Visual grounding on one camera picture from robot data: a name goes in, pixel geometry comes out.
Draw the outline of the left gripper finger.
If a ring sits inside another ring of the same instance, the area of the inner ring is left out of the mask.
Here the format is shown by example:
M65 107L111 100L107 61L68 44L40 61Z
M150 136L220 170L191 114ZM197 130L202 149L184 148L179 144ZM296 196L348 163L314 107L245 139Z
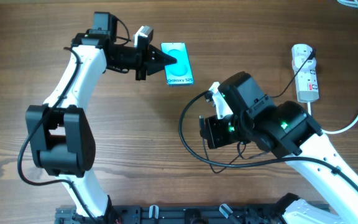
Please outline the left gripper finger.
M149 61L151 63L158 63L162 65L171 65L177 63L177 59L162 52L153 45L149 45Z
M167 64L163 62L147 62L147 76L153 75L161 70L165 69Z

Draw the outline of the smartphone with teal screen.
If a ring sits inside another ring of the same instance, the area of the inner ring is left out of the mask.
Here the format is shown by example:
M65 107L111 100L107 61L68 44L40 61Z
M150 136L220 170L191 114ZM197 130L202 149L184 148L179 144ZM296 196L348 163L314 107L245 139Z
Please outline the smartphone with teal screen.
M161 43L163 53L175 58L176 63L165 66L165 77L170 86L193 85L194 77L184 42Z

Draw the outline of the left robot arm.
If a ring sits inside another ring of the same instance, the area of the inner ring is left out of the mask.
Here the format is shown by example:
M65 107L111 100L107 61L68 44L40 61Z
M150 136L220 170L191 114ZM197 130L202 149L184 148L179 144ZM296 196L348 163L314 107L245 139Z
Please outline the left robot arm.
M152 45L153 28L142 26L122 38L117 36L120 23L109 12L95 12L93 26L72 39L70 61L57 87L25 114L28 135L22 146L30 148L35 166L46 171L52 184L65 186L75 202L71 220L78 223L121 221L93 170L96 143L86 109L100 76L107 70L133 70L136 80L145 80L175 63Z

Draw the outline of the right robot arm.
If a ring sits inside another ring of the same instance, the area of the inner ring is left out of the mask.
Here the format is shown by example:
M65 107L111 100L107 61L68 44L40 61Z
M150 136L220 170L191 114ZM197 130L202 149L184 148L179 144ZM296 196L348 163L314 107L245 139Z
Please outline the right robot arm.
M204 97L216 109L200 124L210 149L254 142L301 174L337 212L337 220L358 223L358 175L302 106L294 101L275 106L246 72L214 82Z

